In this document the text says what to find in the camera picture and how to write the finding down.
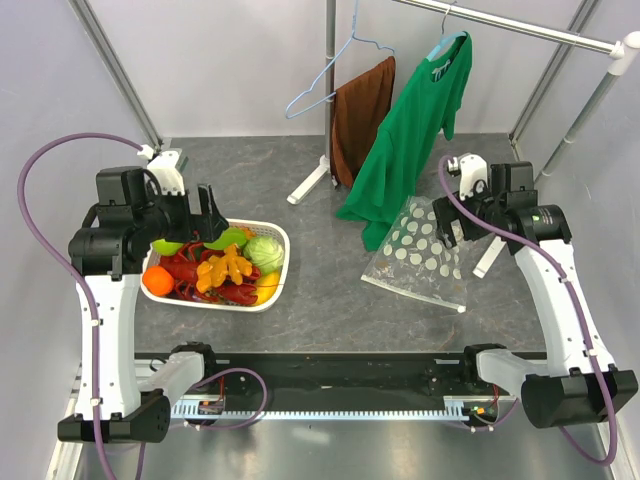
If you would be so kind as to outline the teal hanger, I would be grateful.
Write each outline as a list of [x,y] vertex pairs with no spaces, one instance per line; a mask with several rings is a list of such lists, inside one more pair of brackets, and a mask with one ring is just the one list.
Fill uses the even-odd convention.
[[439,55],[441,55],[444,50],[451,44],[453,43],[456,39],[458,38],[465,38],[468,36],[466,31],[457,31],[454,32],[452,34],[447,34],[446,33],[446,28],[445,28],[445,24],[446,24],[446,20],[452,10],[452,7],[456,4],[456,1],[453,1],[451,4],[449,4],[447,6],[447,9],[445,10],[443,17],[442,17],[442,21],[441,21],[441,25],[440,25],[440,30],[441,30],[441,36],[439,38],[438,43],[434,46],[434,48],[429,52],[429,54],[425,57],[426,60],[428,61],[433,61],[435,60]]

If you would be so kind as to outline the toy orange fruit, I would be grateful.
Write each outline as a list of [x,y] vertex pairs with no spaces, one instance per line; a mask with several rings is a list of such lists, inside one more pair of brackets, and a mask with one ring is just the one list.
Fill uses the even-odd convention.
[[147,268],[142,276],[142,283],[152,295],[158,297],[168,295],[175,286],[174,278],[160,265]]

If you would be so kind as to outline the white plastic basket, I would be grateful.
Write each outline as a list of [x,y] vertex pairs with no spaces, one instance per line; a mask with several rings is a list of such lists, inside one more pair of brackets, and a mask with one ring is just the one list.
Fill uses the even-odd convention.
[[141,290],[161,303],[257,313],[279,298],[289,260],[289,237],[278,225],[231,219],[214,242],[154,242]]

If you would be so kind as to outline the orange toy ginger root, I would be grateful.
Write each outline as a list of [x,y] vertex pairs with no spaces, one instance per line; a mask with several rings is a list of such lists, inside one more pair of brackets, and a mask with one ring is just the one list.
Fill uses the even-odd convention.
[[252,263],[245,259],[236,244],[224,249],[222,257],[214,257],[202,262],[196,269],[196,289],[200,293],[218,288],[230,278],[233,284],[241,285],[245,277],[253,272]]

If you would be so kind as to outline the green toy leafy vegetable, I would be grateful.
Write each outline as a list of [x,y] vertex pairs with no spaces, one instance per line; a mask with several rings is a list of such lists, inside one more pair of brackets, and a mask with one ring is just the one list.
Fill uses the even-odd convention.
[[242,248],[246,245],[249,238],[244,229],[238,227],[229,227],[220,237],[213,242],[204,242],[203,246],[210,250],[223,251],[231,245]]

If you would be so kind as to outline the green t-shirt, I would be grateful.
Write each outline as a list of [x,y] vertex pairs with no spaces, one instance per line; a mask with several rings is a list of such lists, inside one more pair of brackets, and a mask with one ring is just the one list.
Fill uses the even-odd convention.
[[437,58],[421,61],[378,127],[375,141],[336,217],[364,222],[367,251],[377,250],[416,184],[440,133],[450,140],[471,73],[464,31]]

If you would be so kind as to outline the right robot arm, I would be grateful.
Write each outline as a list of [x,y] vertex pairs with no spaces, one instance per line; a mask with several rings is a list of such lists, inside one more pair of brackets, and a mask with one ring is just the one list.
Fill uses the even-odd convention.
[[459,180],[457,191],[433,203],[438,238],[455,247],[458,223],[466,241],[493,233],[506,243],[531,292],[546,348],[546,361],[535,363],[499,344],[468,346],[457,371],[460,386],[473,394],[500,387],[521,401],[537,428],[613,421],[638,392],[638,380],[616,366],[598,334],[566,217],[560,207],[539,203],[532,165],[490,165],[465,154],[443,157],[438,174]]

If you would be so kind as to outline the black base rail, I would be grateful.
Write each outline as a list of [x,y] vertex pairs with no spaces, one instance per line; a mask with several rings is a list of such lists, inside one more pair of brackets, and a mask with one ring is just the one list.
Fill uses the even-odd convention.
[[513,394],[472,378],[461,353],[228,353],[213,367],[221,379],[190,388],[232,410],[430,410],[446,398],[466,405],[510,402]]

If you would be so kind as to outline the brown cloth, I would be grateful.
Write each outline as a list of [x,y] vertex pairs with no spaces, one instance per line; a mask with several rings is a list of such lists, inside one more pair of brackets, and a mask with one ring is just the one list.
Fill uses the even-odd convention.
[[336,90],[331,130],[331,175],[351,188],[391,108],[396,59],[389,56]]

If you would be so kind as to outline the red toy lobster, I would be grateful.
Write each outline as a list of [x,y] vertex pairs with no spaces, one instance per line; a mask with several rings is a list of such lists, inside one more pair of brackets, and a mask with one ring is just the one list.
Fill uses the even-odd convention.
[[197,267],[205,260],[214,257],[222,257],[223,251],[210,250],[203,246],[202,242],[184,245],[173,256],[161,256],[159,265],[165,268],[175,280],[172,295],[179,300],[204,302],[208,304],[232,303],[240,306],[252,306],[256,301],[254,283],[261,277],[260,270],[253,266],[253,272],[245,277],[241,285],[235,285],[230,278],[218,288],[200,293],[196,289]]

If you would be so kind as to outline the dotted clear zip bag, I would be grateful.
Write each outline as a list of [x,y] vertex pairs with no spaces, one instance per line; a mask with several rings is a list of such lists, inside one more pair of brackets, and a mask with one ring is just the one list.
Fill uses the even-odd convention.
[[436,237],[432,200],[408,198],[361,280],[457,313],[466,311],[470,243],[445,249]]

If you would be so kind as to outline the yellow toy pepper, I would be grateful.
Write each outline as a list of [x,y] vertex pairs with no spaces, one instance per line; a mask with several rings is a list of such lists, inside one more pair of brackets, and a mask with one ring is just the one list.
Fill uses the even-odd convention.
[[262,275],[259,279],[257,279],[254,283],[254,286],[256,288],[255,295],[257,299],[253,303],[253,305],[258,306],[269,301],[277,291],[279,283],[280,272],[277,270],[270,272],[269,274]]

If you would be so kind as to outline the green toy apple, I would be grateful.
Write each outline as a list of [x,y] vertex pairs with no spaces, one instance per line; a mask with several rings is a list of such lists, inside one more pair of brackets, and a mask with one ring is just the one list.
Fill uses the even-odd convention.
[[151,243],[152,249],[161,256],[173,256],[184,246],[181,242],[171,242],[165,239],[156,240]]

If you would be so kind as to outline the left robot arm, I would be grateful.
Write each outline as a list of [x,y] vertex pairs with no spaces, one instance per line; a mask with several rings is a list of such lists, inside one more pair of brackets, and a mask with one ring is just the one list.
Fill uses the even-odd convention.
[[115,167],[96,176],[98,223],[85,222],[69,243],[82,307],[81,386],[75,412],[58,424],[63,441],[159,443],[171,409],[191,387],[208,393],[219,382],[212,348],[175,347],[144,383],[136,377],[134,316],[143,263],[152,242],[213,242],[229,226],[213,190],[197,187],[190,209],[179,172]]

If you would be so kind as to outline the green toy cabbage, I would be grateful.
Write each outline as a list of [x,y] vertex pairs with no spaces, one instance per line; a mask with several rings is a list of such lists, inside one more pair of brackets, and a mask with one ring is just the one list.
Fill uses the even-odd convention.
[[284,247],[275,238],[257,236],[244,246],[243,255],[263,275],[268,275],[282,267],[284,263]]

